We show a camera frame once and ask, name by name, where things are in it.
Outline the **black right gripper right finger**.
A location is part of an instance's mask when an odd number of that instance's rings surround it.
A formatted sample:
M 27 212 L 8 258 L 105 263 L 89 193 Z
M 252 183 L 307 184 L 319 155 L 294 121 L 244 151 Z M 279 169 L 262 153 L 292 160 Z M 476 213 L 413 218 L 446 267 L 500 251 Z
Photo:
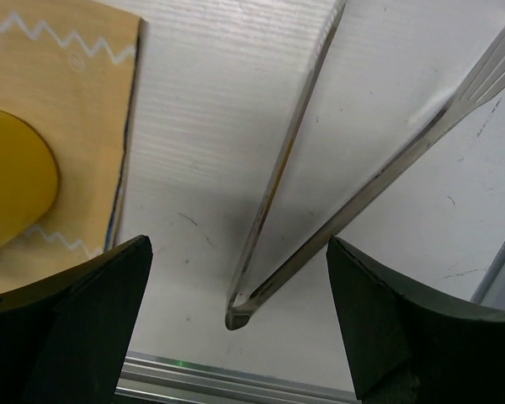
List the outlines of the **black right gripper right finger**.
M 505 403 L 505 311 L 429 287 L 331 237 L 327 266 L 363 403 Z

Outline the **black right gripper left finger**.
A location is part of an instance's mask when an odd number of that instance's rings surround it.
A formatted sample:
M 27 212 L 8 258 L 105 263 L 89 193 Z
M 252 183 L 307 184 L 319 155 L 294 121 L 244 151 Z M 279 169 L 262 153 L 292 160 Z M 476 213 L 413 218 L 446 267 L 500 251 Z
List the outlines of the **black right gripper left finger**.
M 110 403 L 141 307 L 141 235 L 0 294 L 0 403 Z

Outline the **metal serving tongs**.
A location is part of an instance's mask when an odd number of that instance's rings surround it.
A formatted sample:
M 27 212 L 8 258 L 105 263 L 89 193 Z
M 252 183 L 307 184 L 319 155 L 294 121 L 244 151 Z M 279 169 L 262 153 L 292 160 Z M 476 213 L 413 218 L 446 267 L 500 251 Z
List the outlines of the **metal serving tongs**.
M 342 1 L 319 39 L 226 298 L 253 315 L 505 89 L 505 1 Z

